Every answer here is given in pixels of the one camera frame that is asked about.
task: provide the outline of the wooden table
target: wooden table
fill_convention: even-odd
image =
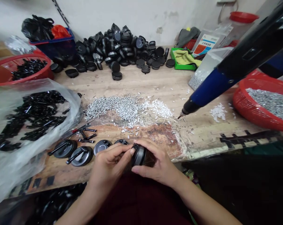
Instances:
[[[159,97],[159,100],[172,110],[174,117],[155,120],[156,114],[148,114],[146,117],[148,124],[146,126],[136,125],[132,130],[140,127],[139,134],[137,136],[130,135],[128,142],[132,143],[134,139],[139,137],[151,138],[167,150],[173,162],[195,160],[283,139],[282,132],[258,127],[243,119],[230,108],[229,104],[236,87],[229,89],[196,113],[186,116],[185,121],[178,121],[176,117],[179,116],[183,104],[186,102],[182,99],[188,99],[193,93],[193,90],[188,86],[193,71],[175,70],[163,66],[159,70],[151,69],[151,72],[145,75],[136,66],[130,65],[121,67],[123,79],[114,81],[111,77],[111,70],[104,62],[102,65],[103,70],[80,73],[74,79],[68,78],[64,72],[61,72],[55,75],[55,81],[71,90],[80,92],[83,95],[84,109],[94,101],[94,96],[99,98],[145,92],[143,95],[145,97],[151,96],[151,100]],[[220,122],[215,122],[209,111],[219,103],[222,103],[228,112],[226,113],[226,121],[220,119]],[[109,112],[91,122],[91,128],[97,129],[98,136],[94,138],[96,142],[94,144],[79,143],[78,146],[94,147],[102,139],[110,140],[112,143],[118,139],[127,139],[129,133],[121,133],[122,126],[126,125],[127,123],[121,121],[115,113]],[[41,156],[41,162],[43,159],[45,160],[45,169],[22,185],[15,187],[10,197],[86,182],[95,157],[84,167],[66,165],[66,159],[48,157],[46,153]]]

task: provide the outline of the blue basket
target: blue basket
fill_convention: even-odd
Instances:
[[[67,55],[74,55],[76,51],[76,43],[74,41],[74,35],[72,31],[68,28],[66,30],[69,32],[71,37],[44,40],[39,42],[30,42],[31,45],[35,45],[40,51],[42,51],[50,59],[54,57],[62,57]]]

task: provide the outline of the person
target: person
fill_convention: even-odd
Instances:
[[[83,224],[241,224],[194,185],[150,139],[138,139],[156,157],[154,167],[134,166],[123,174],[135,152],[117,143],[96,155],[82,195],[55,225]]]

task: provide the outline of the red plastic bag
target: red plastic bag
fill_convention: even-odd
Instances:
[[[54,39],[71,37],[71,35],[67,32],[67,30],[61,25],[53,26],[52,34],[54,35]]]

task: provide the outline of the yellow cloth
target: yellow cloth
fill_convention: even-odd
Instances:
[[[186,50],[183,51],[183,50],[178,49],[174,51],[174,56],[175,56],[176,62],[180,65],[187,65],[187,64],[195,63],[197,67],[199,67],[202,62],[201,60],[194,59],[192,55],[190,55],[188,51]]]

